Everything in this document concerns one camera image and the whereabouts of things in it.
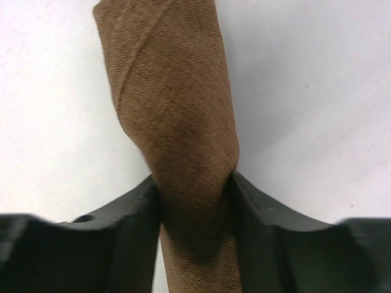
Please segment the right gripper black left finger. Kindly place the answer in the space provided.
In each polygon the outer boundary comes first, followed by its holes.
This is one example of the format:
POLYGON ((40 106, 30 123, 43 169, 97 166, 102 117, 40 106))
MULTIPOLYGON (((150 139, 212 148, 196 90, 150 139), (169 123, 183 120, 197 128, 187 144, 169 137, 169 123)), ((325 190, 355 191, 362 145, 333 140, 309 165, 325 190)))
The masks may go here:
POLYGON ((2 292, 151 292, 160 226, 151 178, 72 222, 1 216, 2 292))

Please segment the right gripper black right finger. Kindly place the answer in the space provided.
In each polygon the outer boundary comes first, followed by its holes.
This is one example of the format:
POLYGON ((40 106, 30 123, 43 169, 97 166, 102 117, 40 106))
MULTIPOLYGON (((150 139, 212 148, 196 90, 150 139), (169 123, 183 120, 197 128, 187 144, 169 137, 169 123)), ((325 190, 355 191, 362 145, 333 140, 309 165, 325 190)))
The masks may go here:
POLYGON ((389 292, 390 219, 328 224, 258 190, 227 183, 244 292, 389 292))

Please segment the brown cloth napkin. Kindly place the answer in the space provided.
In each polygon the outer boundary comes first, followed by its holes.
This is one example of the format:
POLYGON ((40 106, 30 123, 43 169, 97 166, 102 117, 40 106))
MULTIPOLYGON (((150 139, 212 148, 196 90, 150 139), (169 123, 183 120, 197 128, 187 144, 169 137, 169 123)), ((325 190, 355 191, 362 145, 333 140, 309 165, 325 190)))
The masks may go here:
POLYGON ((224 187, 239 158, 214 1, 100 1, 119 122, 158 186, 170 292, 240 292, 224 187))

